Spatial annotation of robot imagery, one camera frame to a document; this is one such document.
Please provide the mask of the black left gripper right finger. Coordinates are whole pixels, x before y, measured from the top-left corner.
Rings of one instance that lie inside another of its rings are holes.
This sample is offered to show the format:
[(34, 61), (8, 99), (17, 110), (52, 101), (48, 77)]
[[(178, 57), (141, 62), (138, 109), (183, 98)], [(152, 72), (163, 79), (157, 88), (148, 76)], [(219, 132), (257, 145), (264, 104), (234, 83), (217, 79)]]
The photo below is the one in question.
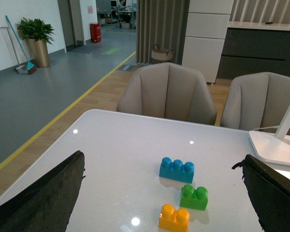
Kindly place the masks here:
[(250, 154), (232, 169), (239, 167), (262, 229), (290, 232), (290, 179)]

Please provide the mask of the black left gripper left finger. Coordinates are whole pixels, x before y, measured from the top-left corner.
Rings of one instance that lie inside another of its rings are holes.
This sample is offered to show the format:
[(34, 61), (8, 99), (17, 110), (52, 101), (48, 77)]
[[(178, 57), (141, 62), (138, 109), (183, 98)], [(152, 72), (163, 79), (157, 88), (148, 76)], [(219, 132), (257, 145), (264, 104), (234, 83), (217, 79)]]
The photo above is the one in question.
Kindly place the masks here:
[(85, 156), (76, 151), (0, 206), (0, 232), (64, 232), (79, 195)]

